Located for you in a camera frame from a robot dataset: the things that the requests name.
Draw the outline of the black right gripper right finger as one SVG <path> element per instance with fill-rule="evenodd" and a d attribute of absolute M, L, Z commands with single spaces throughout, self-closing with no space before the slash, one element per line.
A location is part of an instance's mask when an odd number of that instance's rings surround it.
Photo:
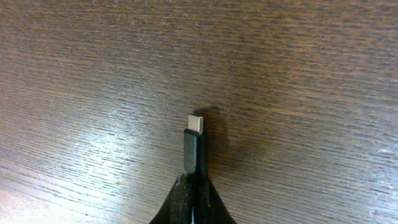
<path fill-rule="evenodd" d="M 236 224 L 209 177 L 200 179 L 193 194 L 195 224 Z"/>

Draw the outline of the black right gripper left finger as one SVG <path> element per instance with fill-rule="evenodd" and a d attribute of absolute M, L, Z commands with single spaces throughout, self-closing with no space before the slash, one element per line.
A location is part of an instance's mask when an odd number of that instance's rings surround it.
<path fill-rule="evenodd" d="M 190 176 L 182 174 L 175 180 L 161 208 L 149 224 L 192 224 L 193 187 Z"/>

